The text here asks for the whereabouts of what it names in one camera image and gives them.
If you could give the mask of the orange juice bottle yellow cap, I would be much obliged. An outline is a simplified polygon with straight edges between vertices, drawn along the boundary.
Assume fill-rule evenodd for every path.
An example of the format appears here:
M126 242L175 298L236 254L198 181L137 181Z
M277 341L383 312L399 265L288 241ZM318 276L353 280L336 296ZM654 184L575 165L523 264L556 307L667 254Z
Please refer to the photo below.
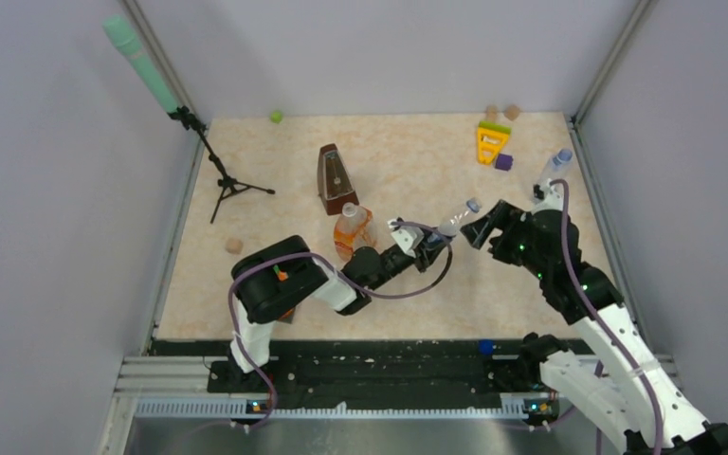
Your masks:
M334 245L342 261L351 260L361 247L376 247L373 213L352 202L345 203L334 227Z

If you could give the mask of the blue cap labelled bottle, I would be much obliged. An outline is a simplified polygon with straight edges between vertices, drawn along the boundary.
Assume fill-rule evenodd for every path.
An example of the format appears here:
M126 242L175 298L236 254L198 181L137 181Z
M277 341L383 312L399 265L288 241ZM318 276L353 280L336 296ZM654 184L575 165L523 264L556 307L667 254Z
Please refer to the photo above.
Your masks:
M456 237L460 228L478 218L482 211L482 201L478 197L471 197L461 204L457 204L440 221L435 231L430 233L428 241L431 244L441 243L444 238Z

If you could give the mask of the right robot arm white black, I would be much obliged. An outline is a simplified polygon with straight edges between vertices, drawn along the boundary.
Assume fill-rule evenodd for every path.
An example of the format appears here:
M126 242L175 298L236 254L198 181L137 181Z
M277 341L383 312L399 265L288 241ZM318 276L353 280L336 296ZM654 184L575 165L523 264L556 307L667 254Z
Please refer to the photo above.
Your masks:
M600 269L582 261L567 198L530 210L500 201L459 231L476 249L531 272L546 302L597 356L582 367L553 336L525 345L520 383L565 394L622 454L728 454L728 425L711 422L676 386L638 334L623 298Z

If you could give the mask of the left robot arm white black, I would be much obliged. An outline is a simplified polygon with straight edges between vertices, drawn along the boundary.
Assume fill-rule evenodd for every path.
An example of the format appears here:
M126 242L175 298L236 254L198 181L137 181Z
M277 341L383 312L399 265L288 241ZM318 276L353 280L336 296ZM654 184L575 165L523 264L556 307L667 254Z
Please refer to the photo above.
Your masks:
M413 267L424 272L453 238L439 229L401 219L393 221L393 246L354 251L342 267L312 251L299 235L253 253L231 268L228 308L233 324L228 349L230 380L242 391L256 391L265 381L274 324L304 300L325 302L350 316L374 299L380 287Z

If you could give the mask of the clear small water bottle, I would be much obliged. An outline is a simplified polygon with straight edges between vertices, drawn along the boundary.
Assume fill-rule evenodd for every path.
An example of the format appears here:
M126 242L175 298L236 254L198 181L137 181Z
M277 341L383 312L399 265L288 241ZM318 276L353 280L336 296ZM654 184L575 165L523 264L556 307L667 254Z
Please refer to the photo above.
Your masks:
M566 179L574 162L574 153L571 149L560 149L546 161L536 184L542 186L549 180Z

